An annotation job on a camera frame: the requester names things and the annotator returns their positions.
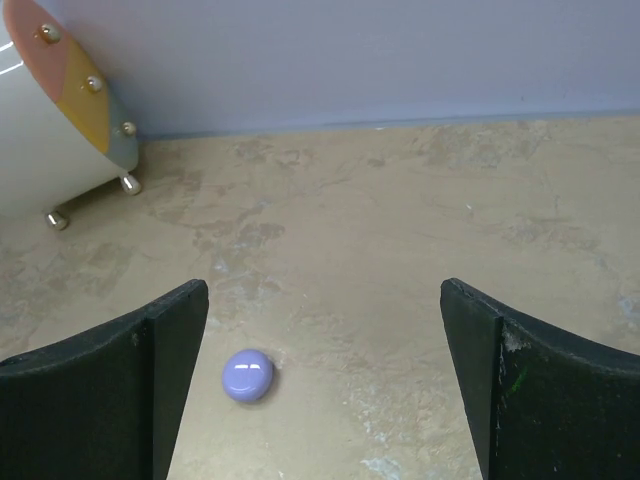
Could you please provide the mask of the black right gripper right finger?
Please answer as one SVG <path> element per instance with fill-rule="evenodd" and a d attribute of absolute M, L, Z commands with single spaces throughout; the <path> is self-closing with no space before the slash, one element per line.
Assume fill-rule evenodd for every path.
<path fill-rule="evenodd" d="M 638 356 L 455 278 L 440 310 L 483 478 L 638 478 Z"/>

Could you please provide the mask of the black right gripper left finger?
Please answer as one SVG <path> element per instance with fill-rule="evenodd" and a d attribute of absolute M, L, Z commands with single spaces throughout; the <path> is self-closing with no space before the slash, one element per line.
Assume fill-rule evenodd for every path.
<path fill-rule="evenodd" d="M 2 478 L 167 478 L 207 314 L 194 279 L 3 360 Z"/>

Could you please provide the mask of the lilac earbud charging case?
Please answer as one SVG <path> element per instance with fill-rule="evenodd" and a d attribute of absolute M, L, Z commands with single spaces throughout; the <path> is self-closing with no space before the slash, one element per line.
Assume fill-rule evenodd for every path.
<path fill-rule="evenodd" d="M 231 399 L 252 403 L 268 392 L 273 375 L 274 364 L 264 352 L 245 349 L 235 353 L 225 364 L 222 385 Z"/>

